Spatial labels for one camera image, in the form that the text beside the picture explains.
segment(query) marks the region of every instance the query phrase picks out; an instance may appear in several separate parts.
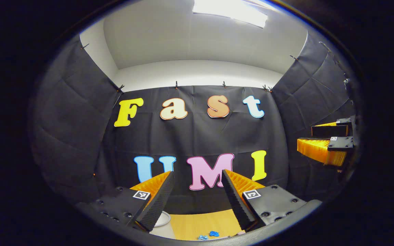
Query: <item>white wall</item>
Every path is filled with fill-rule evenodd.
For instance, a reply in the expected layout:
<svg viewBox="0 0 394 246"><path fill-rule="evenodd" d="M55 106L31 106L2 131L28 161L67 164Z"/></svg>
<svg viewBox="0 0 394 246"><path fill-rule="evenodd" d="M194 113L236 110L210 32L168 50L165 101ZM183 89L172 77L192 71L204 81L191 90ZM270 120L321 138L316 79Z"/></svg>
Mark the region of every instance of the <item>white wall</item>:
<svg viewBox="0 0 394 246"><path fill-rule="evenodd" d="M112 58L104 36L104 19L90 26L80 34L81 44L97 66L112 81L118 72L118 67Z"/></svg>
<svg viewBox="0 0 394 246"><path fill-rule="evenodd" d="M211 60L174 60L120 69L114 79L124 92L185 85L222 85L262 88L273 87L282 77L264 68Z"/></svg>

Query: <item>white cup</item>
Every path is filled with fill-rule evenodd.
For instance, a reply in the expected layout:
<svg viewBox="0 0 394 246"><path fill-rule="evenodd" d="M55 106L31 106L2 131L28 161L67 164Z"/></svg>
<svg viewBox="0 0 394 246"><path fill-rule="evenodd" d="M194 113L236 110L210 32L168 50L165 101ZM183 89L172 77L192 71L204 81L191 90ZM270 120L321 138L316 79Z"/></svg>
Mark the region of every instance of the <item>white cup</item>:
<svg viewBox="0 0 394 246"><path fill-rule="evenodd" d="M162 211L161 216L159 216L159 219L150 234L175 239L170 221L171 216L167 212Z"/></svg>

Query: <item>pink letter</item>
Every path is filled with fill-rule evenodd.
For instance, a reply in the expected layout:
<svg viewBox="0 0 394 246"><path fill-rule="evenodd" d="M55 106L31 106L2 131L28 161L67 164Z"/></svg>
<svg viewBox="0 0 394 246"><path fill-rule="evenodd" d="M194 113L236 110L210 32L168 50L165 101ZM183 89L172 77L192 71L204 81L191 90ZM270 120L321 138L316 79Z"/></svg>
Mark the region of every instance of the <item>pink letter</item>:
<svg viewBox="0 0 394 246"><path fill-rule="evenodd" d="M186 160L191 165L193 173L193 184L189 186L190 190L203 190L205 185L201 183L201 178L209 185L210 188L214 187L217 178L220 176L220 181L217 183L218 187L223 187L222 184L222 171L224 169L232 171L232 160L234 154L221 154L214 169L208 165L205 158L201 156L190 157Z"/></svg>

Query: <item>light fixture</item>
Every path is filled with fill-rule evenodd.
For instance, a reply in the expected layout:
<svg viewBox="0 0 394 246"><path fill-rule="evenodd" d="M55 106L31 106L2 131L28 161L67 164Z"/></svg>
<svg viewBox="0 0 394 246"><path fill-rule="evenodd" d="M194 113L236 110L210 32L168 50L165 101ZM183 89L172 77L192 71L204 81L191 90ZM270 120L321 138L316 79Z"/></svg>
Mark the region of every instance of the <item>light fixture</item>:
<svg viewBox="0 0 394 246"><path fill-rule="evenodd" d="M260 28L264 28L267 20L267 15L247 6L241 0L194 0L193 12L224 16Z"/></svg>

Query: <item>cutout letter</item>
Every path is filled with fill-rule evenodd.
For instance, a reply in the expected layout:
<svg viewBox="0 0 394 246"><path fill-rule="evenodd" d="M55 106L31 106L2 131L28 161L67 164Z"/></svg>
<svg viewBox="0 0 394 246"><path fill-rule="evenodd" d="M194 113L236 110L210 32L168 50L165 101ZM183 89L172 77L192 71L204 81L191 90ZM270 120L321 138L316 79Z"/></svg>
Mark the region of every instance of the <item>cutout letter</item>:
<svg viewBox="0 0 394 246"><path fill-rule="evenodd" d="M257 104L261 104L261 101L255 99L253 96L248 96L246 99L242 101L243 103L247 104L249 108L250 114L255 118L261 118L264 116L264 111L259 110Z"/></svg>
<svg viewBox="0 0 394 246"><path fill-rule="evenodd" d="M136 156L133 161L136 163L139 182L144 182L152 178L151 164L155 159L150 156Z"/></svg>
<svg viewBox="0 0 394 246"><path fill-rule="evenodd" d="M189 186L189 189L203 190L205 185L201 183L201 178L203 178L206 184L212 188L214 187L217 178L220 177L220 181L217 183L217 186L223 187L222 171L224 169L232 171L232 160L234 157L234 154L221 154L215 163L214 169L212 169L201 156L188 158L186 162L191 165L193 178L193 184Z"/></svg>
<svg viewBox="0 0 394 246"><path fill-rule="evenodd" d="M188 115L188 112L185 110L185 101L180 98L168 99L162 104L162 107L164 107L161 111L163 120L183 119Z"/></svg>
<svg viewBox="0 0 394 246"><path fill-rule="evenodd" d="M137 98L137 99L130 99L130 100L122 100L119 102L120 108L119 108L119 113L118 113L118 118L114 123L114 126L119 127L119 126L128 126L130 125L130 121L127 118L127 115L130 116L130 118L135 117L136 115L136 105L133 105L130 107L130 105L136 104L139 107L141 107L144 104L144 100L142 98Z"/></svg>
<svg viewBox="0 0 394 246"><path fill-rule="evenodd" d="M252 158L255 160L255 174L252 177L253 181L257 181L267 177L264 170L264 156L267 154L265 150L258 150L252 153Z"/></svg>
<svg viewBox="0 0 394 246"><path fill-rule="evenodd" d="M164 172L174 171L172 164L176 161L174 156L162 156L159 157L159 162L164 165Z"/></svg>
<svg viewBox="0 0 394 246"><path fill-rule="evenodd" d="M229 114L229 107L226 105L227 98L221 96L211 96L208 99L208 115L211 118L222 118Z"/></svg>

